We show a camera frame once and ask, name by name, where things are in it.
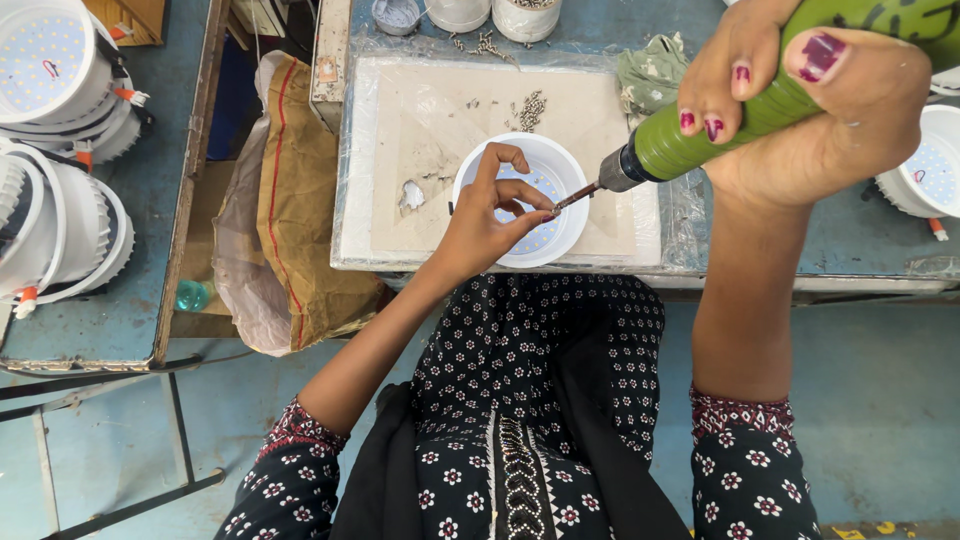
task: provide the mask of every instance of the blue floor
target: blue floor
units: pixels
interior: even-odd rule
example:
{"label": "blue floor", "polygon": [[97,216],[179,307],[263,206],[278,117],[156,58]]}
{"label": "blue floor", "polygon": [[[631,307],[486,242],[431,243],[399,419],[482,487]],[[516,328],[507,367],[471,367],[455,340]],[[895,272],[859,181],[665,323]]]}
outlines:
{"label": "blue floor", "polygon": [[[686,390],[695,310],[693,304],[667,307],[653,468],[688,523],[692,480]],[[388,381],[410,377],[435,323],[434,317],[420,329]],[[921,540],[960,538],[960,309],[808,307],[794,311],[793,327],[795,434],[820,521],[911,522],[939,528],[936,534],[916,536]],[[341,346],[331,341],[282,359],[252,355],[180,372],[197,475],[222,467],[227,480],[106,528],[97,538],[210,538],[263,433]],[[195,351],[215,358],[246,348],[239,340],[177,340],[169,357]],[[29,382],[0,375],[4,386]],[[29,403],[36,400],[0,405]],[[341,456],[345,475],[372,420],[368,408]],[[52,412],[46,421],[64,528],[177,483],[157,379],[92,398],[75,410]],[[39,480],[30,419],[0,424],[0,537],[33,539],[48,532]],[[864,534],[877,536],[875,530]]]}

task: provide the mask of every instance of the green cloth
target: green cloth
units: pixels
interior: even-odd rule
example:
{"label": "green cloth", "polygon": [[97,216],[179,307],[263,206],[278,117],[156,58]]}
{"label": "green cloth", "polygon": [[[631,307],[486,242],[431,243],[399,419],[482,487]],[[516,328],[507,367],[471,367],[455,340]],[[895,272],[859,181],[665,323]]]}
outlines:
{"label": "green cloth", "polygon": [[677,88],[688,66],[679,32],[673,37],[656,35],[642,51],[627,49],[617,55],[616,91],[631,130],[642,116],[677,101]]}

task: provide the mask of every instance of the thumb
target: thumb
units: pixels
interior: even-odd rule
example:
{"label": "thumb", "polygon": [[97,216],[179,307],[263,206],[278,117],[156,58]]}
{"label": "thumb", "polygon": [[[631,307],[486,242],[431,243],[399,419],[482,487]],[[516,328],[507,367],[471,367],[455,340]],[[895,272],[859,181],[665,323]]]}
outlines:
{"label": "thumb", "polygon": [[873,32],[813,28],[790,40],[783,68],[832,117],[822,133],[825,170],[867,178],[920,144],[931,68],[919,48]]}
{"label": "thumb", "polygon": [[523,236],[534,228],[544,223],[549,223],[556,219],[556,217],[557,216],[553,215],[550,210],[537,210],[527,212],[514,221],[504,225],[504,235],[507,238],[506,241],[509,242],[507,249],[510,249],[514,244],[519,242]]}

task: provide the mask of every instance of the workbench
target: workbench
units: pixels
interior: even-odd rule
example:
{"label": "workbench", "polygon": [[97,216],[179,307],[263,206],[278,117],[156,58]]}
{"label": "workbench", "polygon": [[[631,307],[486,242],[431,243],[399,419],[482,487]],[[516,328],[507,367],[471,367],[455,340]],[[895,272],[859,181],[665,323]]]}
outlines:
{"label": "workbench", "polygon": [[[382,33],[375,30],[371,2],[353,2],[349,22],[351,40],[364,35],[383,38]],[[642,48],[653,35],[672,36],[680,32],[684,51],[693,58],[713,33],[725,8],[721,0],[565,0],[560,23],[547,40],[554,51],[611,55],[624,48]],[[491,29],[501,50],[510,46],[505,45],[506,38],[495,30],[491,20],[479,30]],[[418,33],[428,37],[448,37],[448,33],[434,27],[427,16],[422,18]],[[461,36],[461,39],[472,47],[476,32]],[[546,43],[536,43],[530,51],[520,50],[517,57],[521,58],[521,65],[536,63],[538,50],[546,51]],[[333,53],[318,50],[316,56],[322,59],[326,54]],[[464,60],[471,58],[464,55]],[[683,182],[682,187],[663,184],[660,187],[663,265],[630,269],[653,286],[703,287],[712,215],[710,186],[706,174],[699,169]],[[701,215],[665,204],[681,189],[686,195],[700,199]],[[951,240],[938,242],[925,220],[899,211],[883,198],[872,180],[865,180],[816,206],[797,268],[796,287],[816,291],[926,294],[952,288],[960,283],[960,220],[948,218],[943,224]],[[687,235],[688,240],[684,241],[683,249],[671,252],[670,246],[678,245],[675,240],[679,234]],[[331,263],[337,268],[380,272],[410,271],[416,266],[375,258],[365,261],[335,258]],[[611,272],[622,269],[598,263],[591,268],[566,271]]]}
{"label": "workbench", "polygon": [[93,176],[123,200],[133,255],[97,293],[40,306],[10,323],[0,366],[140,369],[162,366],[193,183],[205,161],[228,0],[168,2],[165,44],[122,47],[136,87],[150,94],[154,132]]}

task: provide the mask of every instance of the brown paper bag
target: brown paper bag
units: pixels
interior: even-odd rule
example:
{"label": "brown paper bag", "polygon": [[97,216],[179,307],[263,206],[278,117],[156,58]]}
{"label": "brown paper bag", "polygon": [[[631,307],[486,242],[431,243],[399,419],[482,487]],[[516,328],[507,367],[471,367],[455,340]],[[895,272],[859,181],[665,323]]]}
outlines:
{"label": "brown paper bag", "polygon": [[355,331],[372,318],[382,283],[330,268],[337,137],[308,106],[310,66],[285,56],[270,81],[256,230],[287,294],[290,351]]}

